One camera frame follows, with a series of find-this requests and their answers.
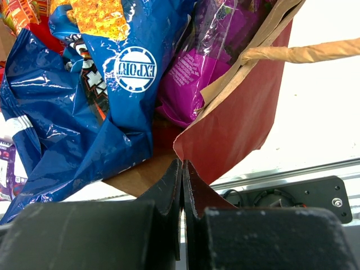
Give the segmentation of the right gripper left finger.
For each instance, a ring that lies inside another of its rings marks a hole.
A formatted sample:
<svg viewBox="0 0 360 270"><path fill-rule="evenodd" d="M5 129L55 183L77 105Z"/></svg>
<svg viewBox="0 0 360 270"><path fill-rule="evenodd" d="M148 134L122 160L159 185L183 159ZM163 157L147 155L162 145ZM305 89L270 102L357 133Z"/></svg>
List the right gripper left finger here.
<svg viewBox="0 0 360 270"><path fill-rule="evenodd" d="M164 175L137 201L153 201L161 216L163 226L160 235L169 242L175 260L180 260L181 249L181 212L182 212L182 162L175 159Z"/></svg>

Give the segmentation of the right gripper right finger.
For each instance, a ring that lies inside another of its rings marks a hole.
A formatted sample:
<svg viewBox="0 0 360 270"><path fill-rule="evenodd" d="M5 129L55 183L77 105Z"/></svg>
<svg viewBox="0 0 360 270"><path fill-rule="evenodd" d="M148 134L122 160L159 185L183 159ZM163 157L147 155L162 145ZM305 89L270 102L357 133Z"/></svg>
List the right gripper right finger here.
<svg viewBox="0 0 360 270"><path fill-rule="evenodd" d="M188 160L183 163L182 183L187 268L211 269L208 227L203 219L205 209L236 207L206 184Z"/></svg>

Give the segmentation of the red brown paper bag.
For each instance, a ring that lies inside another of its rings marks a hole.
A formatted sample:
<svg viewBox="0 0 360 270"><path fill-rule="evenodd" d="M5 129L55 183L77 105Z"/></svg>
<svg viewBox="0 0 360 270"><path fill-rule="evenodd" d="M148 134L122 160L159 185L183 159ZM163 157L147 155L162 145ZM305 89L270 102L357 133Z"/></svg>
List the red brown paper bag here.
<svg viewBox="0 0 360 270"><path fill-rule="evenodd" d="M107 184L139 196L160 178L171 158L191 161L210 184L261 148L275 120L286 62L303 64L359 55L358 39L290 48L291 23L303 4L278 1L241 60L201 92L205 103L195 121L180 129L157 120L156 155L108 177Z"/></svg>

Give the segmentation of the blue Doritos chips bag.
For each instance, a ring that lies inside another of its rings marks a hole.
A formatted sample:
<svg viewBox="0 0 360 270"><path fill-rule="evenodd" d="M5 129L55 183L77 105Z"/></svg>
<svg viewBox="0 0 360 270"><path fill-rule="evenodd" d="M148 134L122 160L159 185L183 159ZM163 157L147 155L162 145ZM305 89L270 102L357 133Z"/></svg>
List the blue Doritos chips bag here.
<svg viewBox="0 0 360 270"><path fill-rule="evenodd" d="M23 29L6 61L1 110L28 179L1 219L60 202L153 154L160 80L195 1L51 1L59 54Z"/></svg>

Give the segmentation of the purple grape candy bag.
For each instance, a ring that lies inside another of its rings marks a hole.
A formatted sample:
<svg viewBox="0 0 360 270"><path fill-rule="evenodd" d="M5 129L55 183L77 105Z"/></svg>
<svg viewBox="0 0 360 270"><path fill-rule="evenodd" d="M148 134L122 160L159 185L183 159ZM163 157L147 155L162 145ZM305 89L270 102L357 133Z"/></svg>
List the purple grape candy bag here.
<svg viewBox="0 0 360 270"><path fill-rule="evenodd" d="M171 65L161 79L156 110L187 128L204 106L201 91L236 62L276 1L198 1Z"/></svg>

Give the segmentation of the red snack bag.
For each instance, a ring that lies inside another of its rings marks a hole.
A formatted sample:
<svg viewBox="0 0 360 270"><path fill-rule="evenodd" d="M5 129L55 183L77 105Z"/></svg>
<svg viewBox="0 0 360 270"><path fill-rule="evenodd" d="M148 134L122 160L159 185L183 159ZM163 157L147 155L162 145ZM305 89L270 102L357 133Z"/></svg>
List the red snack bag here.
<svg viewBox="0 0 360 270"><path fill-rule="evenodd" d="M1 76L16 37L22 29L30 30L49 49L62 54L63 44L53 37L48 26L50 1L1 1Z"/></svg>

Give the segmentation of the purple cookie packet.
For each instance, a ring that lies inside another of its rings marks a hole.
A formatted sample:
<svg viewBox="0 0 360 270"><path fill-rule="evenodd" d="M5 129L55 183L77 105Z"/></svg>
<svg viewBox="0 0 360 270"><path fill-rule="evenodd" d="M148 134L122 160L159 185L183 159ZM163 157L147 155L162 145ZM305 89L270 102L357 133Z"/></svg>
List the purple cookie packet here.
<svg viewBox="0 0 360 270"><path fill-rule="evenodd" d="M1 201L12 201L27 182L27 176L15 172L15 161L15 145L1 139Z"/></svg>

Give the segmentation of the aluminium table rail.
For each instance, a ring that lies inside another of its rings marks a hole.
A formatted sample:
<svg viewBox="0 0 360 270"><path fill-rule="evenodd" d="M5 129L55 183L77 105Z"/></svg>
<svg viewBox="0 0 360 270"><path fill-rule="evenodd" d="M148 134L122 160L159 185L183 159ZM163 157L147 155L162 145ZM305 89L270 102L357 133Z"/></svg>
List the aluminium table rail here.
<svg viewBox="0 0 360 270"><path fill-rule="evenodd" d="M358 269L359 160L217 180L235 209L209 208L211 269Z"/></svg>

